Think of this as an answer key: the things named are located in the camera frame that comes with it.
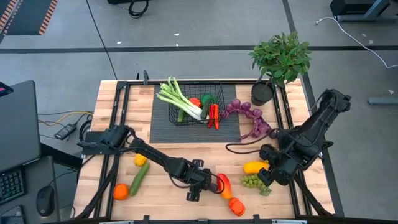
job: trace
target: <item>black flower pot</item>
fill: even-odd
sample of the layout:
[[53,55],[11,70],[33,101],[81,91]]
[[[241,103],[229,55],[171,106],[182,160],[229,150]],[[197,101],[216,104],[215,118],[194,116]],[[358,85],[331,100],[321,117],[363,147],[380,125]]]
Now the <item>black flower pot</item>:
[[256,82],[251,88],[251,103],[256,106],[262,106],[272,99],[274,91],[271,83]]

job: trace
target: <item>grape bunch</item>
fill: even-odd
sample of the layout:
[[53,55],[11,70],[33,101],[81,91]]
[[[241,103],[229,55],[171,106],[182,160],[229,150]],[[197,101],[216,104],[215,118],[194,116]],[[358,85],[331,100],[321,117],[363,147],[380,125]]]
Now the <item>grape bunch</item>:
[[268,196],[272,191],[264,183],[258,178],[257,175],[245,175],[241,178],[242,185],[249,188],[258,188],[260,190],[260,194],[264,196]]

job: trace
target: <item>wooden table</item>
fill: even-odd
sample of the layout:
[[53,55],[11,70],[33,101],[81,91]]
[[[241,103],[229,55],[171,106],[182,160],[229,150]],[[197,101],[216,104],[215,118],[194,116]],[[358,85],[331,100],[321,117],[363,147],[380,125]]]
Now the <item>wooden table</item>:
[[[252,85],[236,85],[237,98],[242,102],[250,102]],[[116,81],[102,81],[95,106],[92,131],[104,131],[109,127]],[[286,88],[290,110],[294,125],[302,124],[309,116],[302,84],[300,80],[289,83]],[[119,107],[122,107],[123,93],[121,94]],[[287,128],[286,117],[283,110],[282,97],[279,95],[279,104],[282,110],[284,127]],[[136,130],[137,136],[150,143],[150,121],[152,117],[152,102],[154,99],[154,85],[136,85],[131,87],[128,104],[126,125]],[[262,117],[271,125],[277,127],[277,118],[272,100],[264,106],[257,107],[263,111]],[[118,110],[116,124],[121,117]],[[248,133],[252,129],[252,123],[246,117],[239,115],[240,132]],[[246,147],[236,147],[236,150],[259,149],[259,146],[271,143],[277,147],[275,140],[265,138],[263,141]],[[225,143],[181,143],[181,144],[151,144],[168,156],[184,157],[188,160],[203,159],[205,167],[213,173],[226,174],[232,184],[235,197],[246,206],[243,216],[233,215],[228,208],[228,201],[209,191],[201,193],[199,202],[185,200],[187,189],[179,189],[172,185],[163,168],[151,162],[148,175],[144,178],[142,186],[134,197],[124,201],[114,201],[112,220],[142,220],[144,215],[150,215],[151,220],[186,220],[186,219],[235,219],[252,218],[254,214],[260,214],[260,218],[293,218],[290,192],[288,186],[281,186],[274,182],[270,188],[270,196],[259,195],[257,189],[243,187],[240,178],[244,175],[243,164],[248,161],[259,160],[258,154],[237,155],[225,149]],[[117,183],[130,185],[139,167],[133,163],[134,153],[126,153],[121,156],[118,170]],[[103,156],[95,156],[81,170],[74,206],[76,214],[79,214],[88,204],[97,191],[100,179]],[[334,212],[333,204],[326,182],[322,162],[317,159],[314,164],[305,171],[305,180],[308,188],[316,196],[319,202],[331,213]],[[298,200],[302,214],[305,214],[302,194],[297,188]],[[108,193],[104,193],[101,216],[105,215]]]

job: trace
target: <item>gray floor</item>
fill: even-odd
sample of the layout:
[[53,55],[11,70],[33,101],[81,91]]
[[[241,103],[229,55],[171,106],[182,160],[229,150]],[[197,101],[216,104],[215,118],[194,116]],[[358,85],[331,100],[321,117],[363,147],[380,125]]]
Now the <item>gray floor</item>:
[[[274,34],[289,33],[282,1],[151,0],[147,14],[138,20],[106,0],[89,2],[107,47],[254,45]],[[315,20],[331,16],[329,3],[289,0],[300,38],[314,46],[356,45],[332,21],[314,25]],[[365,44],[371,40],[373,45],[398,45],[397,24],[347,23],[343,27]],[[59,0],[44,35],[6,36],[0,49],[101,46],[86,2]],[[244,50],[115,52],[110,57],[120,79],[135,78],[143,69],[151,78],[257,77],[247,54]],[[398,52],[380,54],[388,64],[398,63]],[[369,96],[391,96],[389,90],[396,96],[398,70],[386,70],[365,51],[314,52],[311,57],[309,76],[315,97],[326,88],[353,97],[351,111],[339,116],[327,133],[327,138],[335,142],[330,154],[345,215],[398,220],[398,193],[394,191],[398,184],[398,140],[393,136],[398,108],[369,106],[366,102]],[[35,80],[41,113],[93,110],[100,81],[113,79],[105,53],[0,54],[0,68],[4,83]],[[75,122],[77,117],[69,117],[65,124]],[[58,118],[40,117],[51,121]],[[52,136],[58,128],[40,126],[40,132]],[[67,142],[48,138],[42,138],[42,142],[69,154],[80,151],[75,145],[76,133]],[[68,175],[60,181],[58,184],[64,186],[60,194],[65,199],[62,207],[73,201],[76,176]]]

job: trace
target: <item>wire basket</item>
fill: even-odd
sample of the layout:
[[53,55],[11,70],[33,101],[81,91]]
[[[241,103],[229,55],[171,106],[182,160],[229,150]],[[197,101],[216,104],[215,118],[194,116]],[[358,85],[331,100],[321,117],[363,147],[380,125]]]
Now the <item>wire basket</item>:
[[[182,94],[190,98],[198,98],[200,99],[205,93],[212,93],[217,97],[217,104],[218,104],[218,117],[219,121],[221,121],[220,113],[225,109],[225,102],[224,102],[224,93],[223,93],[223,86],[220,83],[214,84],[185,84],[180,85],[180,89]],[[182,126],[182,125],[191,125],[191,124],[203,124],[204,121],[209,121],[208,119],[204,119],[201,121],[192,118],[188,114],[184,116],[182,122],[177,122],[178,114],[180,112],[180,108],[176,107],[175,105],[169,103],[169,120],[171,123]]]

